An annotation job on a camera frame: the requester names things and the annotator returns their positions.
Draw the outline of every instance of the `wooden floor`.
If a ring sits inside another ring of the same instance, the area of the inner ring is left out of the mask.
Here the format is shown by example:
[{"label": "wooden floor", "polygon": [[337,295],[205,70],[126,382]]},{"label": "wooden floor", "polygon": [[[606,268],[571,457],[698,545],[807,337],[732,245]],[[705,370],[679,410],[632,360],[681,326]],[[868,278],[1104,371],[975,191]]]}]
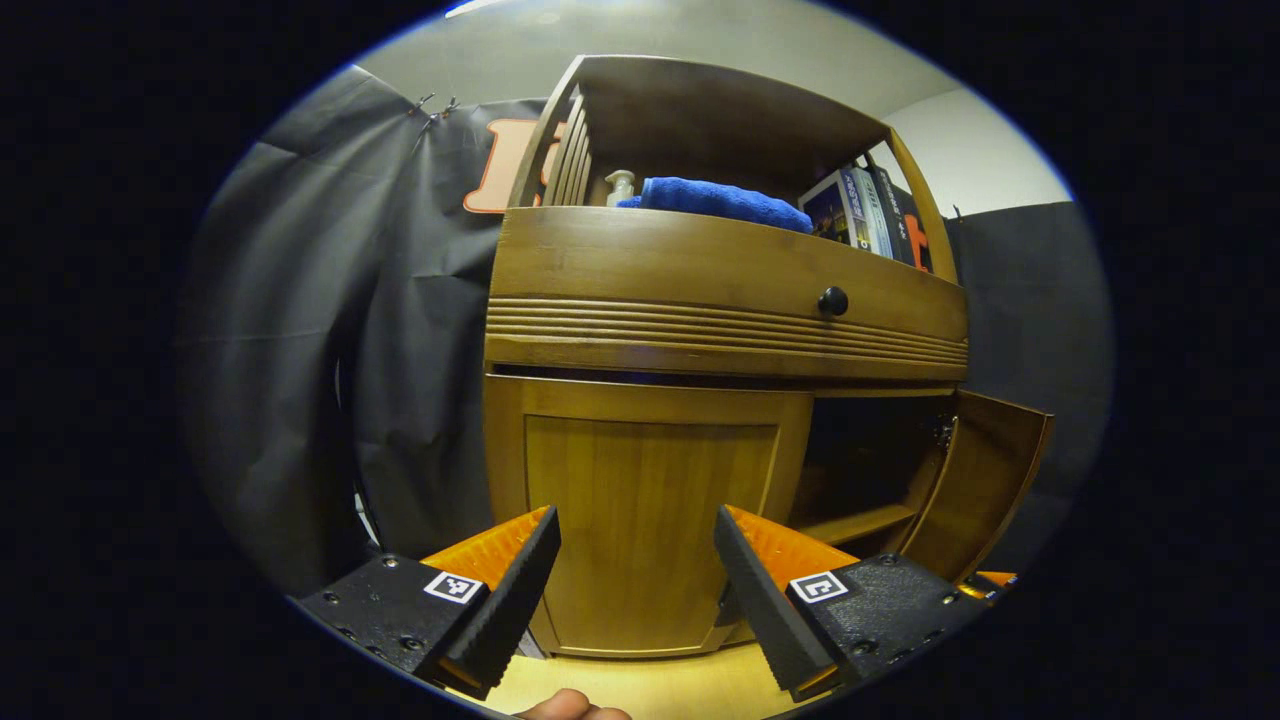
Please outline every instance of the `wooden floor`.
[{"label": "wooden floor", "polygon": [[778,689],[754,642],[672,660],[532,660],[517,655],[502,684],[480,705],[521,712],[561,688],[581,691],[600,707],[626,710],[634,720],[758,720],[797,707]]}]

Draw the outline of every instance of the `decorative grooves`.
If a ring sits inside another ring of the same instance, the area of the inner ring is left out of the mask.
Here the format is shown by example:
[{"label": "decorative grooves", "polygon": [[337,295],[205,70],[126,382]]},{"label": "decorative grooves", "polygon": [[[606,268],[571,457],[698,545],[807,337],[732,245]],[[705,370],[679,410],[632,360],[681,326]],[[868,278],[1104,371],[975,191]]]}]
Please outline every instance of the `decorative grooves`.
[{"label": "decorative grooves", "polygon": [[755,310],[696,305],[492,297],[485,332],[525,342],[622,342],[768,350],[847,360],[886,360],[965,368],[966,342]]}]

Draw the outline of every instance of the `ceiling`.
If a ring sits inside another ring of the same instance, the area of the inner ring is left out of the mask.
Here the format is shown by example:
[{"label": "ceiling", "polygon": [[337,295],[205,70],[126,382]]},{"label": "ceiling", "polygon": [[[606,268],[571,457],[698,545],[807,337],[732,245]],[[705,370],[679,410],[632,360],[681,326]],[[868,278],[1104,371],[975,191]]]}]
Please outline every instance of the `ceiling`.
[{"label": "ceiling", "polygon": [[804,0],[506,0],[410,28],[356,60],[407,97],[547,97],[579,54],[664,55],[790,82],[883,118],[963,87],[870,27]]}]

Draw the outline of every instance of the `wooden cabinet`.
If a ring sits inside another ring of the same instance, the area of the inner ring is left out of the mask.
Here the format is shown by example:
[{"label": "wooden cabinet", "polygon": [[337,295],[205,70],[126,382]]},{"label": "wooden cabinet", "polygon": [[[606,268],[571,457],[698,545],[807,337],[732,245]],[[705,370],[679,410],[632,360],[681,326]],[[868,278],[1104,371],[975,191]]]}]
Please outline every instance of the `wooden cabinet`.
[{"label": "wooden cabinet", "polygon": [[500,518],[559,509],[562,547],[534,633],[550,652],[714,650],[728,502],[783,521],[809,430],[799,392],[494,377],[485,386]]},{"label": "wooden cabinet", "polygon": [[[540,169],[567,123],[547,186]],[[778,228],[604,208],[604,176],[682,176],[797,199],[886,143],[936,274]],[[521,161],[485,328],[497,520],[559,507],[531,629],[545,651],[689,655],[750,639],[719,611],[722,503],[855,556],[960,579],[1034,478],[1052,418],[960,389],[965,291],[892,128],[773,79],[581,56]],[[823,313],[832,287],[847,311]]]},{"label": "wooden cabinet", "polygon": [[[849,296],[844,315],[818,310],[828,287]],[[520,365],[946,382],[964,379],[966,336],[959,286],[819,237],[518,208],[498,240],[485,350]]]}]

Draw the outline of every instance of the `drawer knob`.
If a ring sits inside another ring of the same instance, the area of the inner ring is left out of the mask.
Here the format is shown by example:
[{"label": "drawer knob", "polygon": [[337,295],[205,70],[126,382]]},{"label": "drawer knob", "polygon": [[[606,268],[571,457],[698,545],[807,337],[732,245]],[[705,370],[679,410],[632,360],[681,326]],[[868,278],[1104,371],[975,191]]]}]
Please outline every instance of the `drawer knob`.
[{"label": "drawer knob", "polygon": [[823,315],[844,315],[849,311],[849,296],[838,287],[831,286],[818,299],[818,310]]}]

